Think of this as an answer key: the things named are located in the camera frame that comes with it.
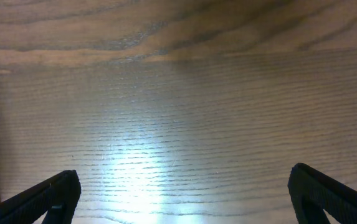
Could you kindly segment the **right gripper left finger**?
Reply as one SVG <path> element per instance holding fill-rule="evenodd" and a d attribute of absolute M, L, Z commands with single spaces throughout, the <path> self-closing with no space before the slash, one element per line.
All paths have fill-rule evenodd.
<path fill-rule="evenodd" d="M 0 223 L 70 224 L 81 194 L 75 170 L 65 170 L 0 203 Z"/>

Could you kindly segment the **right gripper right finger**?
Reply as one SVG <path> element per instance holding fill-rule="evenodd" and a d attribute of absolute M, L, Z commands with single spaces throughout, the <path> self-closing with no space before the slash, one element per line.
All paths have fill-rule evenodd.
<path fill-rule="evenodd" d="M 288 191 L 301 224 L 357 223 L 357 191 L 320 171 L 298 163 L 292 167 Z"/>

